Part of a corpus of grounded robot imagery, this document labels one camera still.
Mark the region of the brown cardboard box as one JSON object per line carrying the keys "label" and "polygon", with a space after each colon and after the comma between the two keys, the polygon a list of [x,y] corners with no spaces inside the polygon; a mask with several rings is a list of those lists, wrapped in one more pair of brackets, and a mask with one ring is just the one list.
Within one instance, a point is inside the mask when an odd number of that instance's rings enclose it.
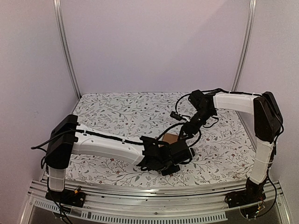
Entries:
{"label": "brown cardboard box", "polygon": [[166,133],[163,136],[162,141],[165,141],[169,144],[175,143],[175,142],[178,141],[178,135],[177,134]]}

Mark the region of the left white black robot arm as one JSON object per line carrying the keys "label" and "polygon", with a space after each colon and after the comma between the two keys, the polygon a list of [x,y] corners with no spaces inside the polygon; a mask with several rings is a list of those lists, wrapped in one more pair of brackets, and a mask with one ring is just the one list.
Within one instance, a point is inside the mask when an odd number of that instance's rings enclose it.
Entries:
{"label": "left white black robot arm", "polygon": [[64,185],[72,154],[113,158],[138,166],[142,171],[153,170],[162,175],[178,172],[180,165],[190,162],[195,156],[185,140],[168,143],[146,136],[133,139],[117,136],[80,124],[73,114],[67,115],[52,130],[47,141],[32,149],[43,146],[47,146],[44,162],[49,171],[49,189],[60,203],[70,197]]}

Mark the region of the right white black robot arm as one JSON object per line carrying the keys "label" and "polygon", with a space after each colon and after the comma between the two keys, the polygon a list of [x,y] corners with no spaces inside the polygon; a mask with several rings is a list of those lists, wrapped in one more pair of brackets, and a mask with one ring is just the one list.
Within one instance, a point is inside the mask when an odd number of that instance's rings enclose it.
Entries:
{"label": "right white black robot arm", "polygon": [[192,91],[188,94],[188,100],[197,112],[182,125],[179,139],[193,138],[206,121],[216,115],[218,109],[253,115],[256,155],[252,172],[246,181],[246,190],[241,196],[245,203],[252,203],[259,197],[268,179],[269,168],[276,155],[277,139],[284,131],[283,118],[274,95],[269,91],[256,94],[218,88],[210,91]]}

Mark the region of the floral patterned table mat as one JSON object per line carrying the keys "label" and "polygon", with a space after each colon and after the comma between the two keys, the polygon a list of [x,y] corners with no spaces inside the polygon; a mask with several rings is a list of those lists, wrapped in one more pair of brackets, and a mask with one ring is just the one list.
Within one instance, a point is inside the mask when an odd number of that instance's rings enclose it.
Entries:
{"label": "floral patterned table mat", "polygon": [[[85,94],[74,110],[80,124],[125,137],[157,137],[175,124],[170,112],[192,115],[194,107],[181,99],[181,93]],[[201,138],[193,138],[196,155],[180,171],[162,176],[141,171],[127,162],[94,155],[75,155],[65,178],[85,183],[134,187],[181,187],[237,181],[249,178],[255,151],[243,125],[233,110],[218,109]]]}

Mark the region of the front aluminium rail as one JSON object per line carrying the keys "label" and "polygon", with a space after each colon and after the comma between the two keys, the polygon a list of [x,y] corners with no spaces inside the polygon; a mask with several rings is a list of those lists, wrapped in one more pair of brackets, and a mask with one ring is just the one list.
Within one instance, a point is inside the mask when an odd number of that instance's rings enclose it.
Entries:
{"label": "front aluminium rail", "polygon": [[230,208],[225,195],[243,190],[245,181],[187,187],[144,189],[81,183],[83,207],[67,206],[73,224],[292,224],[279,182],[264,186],[261,213],[244,218],[240,207]]}

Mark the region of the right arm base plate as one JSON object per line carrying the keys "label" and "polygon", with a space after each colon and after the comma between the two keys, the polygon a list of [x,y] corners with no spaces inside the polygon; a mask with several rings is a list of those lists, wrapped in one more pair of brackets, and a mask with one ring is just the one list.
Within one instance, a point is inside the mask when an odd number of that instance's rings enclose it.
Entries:
{"label": "right arm base plate", "polygon": [[257,203],[265,200],[266,195],[264,191],[255,193],[248,193],[247,190],[232,191],[225,195],[224,202],[228,204],[229,208]]}

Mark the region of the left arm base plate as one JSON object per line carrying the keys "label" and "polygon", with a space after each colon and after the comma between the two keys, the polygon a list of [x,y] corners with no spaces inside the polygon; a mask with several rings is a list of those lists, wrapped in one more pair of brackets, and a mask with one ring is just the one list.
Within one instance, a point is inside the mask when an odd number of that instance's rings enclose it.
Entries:
{"label": "left arm base plate", "polygon": [[45,198],[56,203],[82,208],[85,203],[86,193],[80,187],[76,189],[64,189],[62,192],[48,190]]}

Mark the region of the right aluminium frame post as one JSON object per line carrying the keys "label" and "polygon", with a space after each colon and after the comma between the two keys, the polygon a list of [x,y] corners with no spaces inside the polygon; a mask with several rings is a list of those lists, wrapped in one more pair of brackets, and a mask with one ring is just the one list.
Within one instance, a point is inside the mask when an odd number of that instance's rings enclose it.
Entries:
{"label": "right aluminium frame post", "polygon": [[234,77],[231,91],[237,91],[241,77],[242,77],[242,71],[243,71],[243,67],[245,65],[246,56],[247,56],[247,52],[249,49],[250,38],[251,38],[251,34],[252,34],[252,29],[253,29],[253,25],[254,25],[256,2],[257,2],[256,0],[249,1],[249,11],[248,11],[248,17],[247,17],[247,22],[246,22],[246,27],[245,27],[245,34],[244,34],[241,54],[240,54],[240,58],[238,61],[236,74]]}

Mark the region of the aluminium frame post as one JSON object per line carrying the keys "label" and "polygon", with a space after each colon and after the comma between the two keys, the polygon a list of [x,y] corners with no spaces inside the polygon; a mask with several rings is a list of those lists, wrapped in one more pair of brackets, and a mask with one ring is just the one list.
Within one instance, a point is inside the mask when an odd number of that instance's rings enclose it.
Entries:
{"label": "aluminium frame post", "polygon": [[240,58],[238,61],[236,74],[234,77],[231,91],[237,91],[241,77],[242,77],[242,71],[243,71],[243,67],[245,65],[246,56],[247,56],[247,52],[249,49],[250,38],[251,38],[251,34],[252,34],[252,29],[253,29],[253,25],[254,25],[256,2],[257,2],[256,0],[249,1],[249,11],[248,11],[248,17],[247,17],[247,22],[246,22],[246,27],[245,27],[245,34],[244,34],[241,54],[240,54]]}
{"label": "aluminium frame post", "polygon": [[53,0],[53,5],[54,5],[54,12],[55,12],[55,17],[56,17],[56,22],[57,22],[57,28],[58,28],[58,33],[60,37],[60,42],[65,58],[65,63],[66,67],[70,76],[71,84],[75,93],[75,96],[78,100],[81,99],[82,95],[79,89],[79,84],[76,78],[75,70],[73,67],[72,59],[71,59],[71,54],[67,42],[67,36],[66,36],[66,31],[64,27],[64,20],[63,20],[63,14],[62,14],[62,7],[61,7],[61,1],[60,0]]}

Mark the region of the left aluminium frame post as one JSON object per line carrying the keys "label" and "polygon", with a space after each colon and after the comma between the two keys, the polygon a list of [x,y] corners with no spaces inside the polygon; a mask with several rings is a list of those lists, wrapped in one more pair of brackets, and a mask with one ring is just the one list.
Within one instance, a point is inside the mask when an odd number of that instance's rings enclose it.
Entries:
{"label": "left aluminium frame post", "polygon": [[71,54],[67,42],[67,36],[66,36],[66,31],[64,27],[64,20],[63,20],[63,14],[62,14],[62,7],[61,7],[61,1],[60,0],[53,0],[53,5],[54,5],[54,12],[55,12],[55,17],[56,17],[56,22],[57,22],[57,28],[58,28],[58,33],[60,37],[60,42],[65,58],[65,63],[66,67],[70,76],[71,84],[75,93],[75,96],[78,100],[81,99],[82,95],[79,89],[79,84],[76,78],[75,70],[73,67],[72,59],[71,59]]}

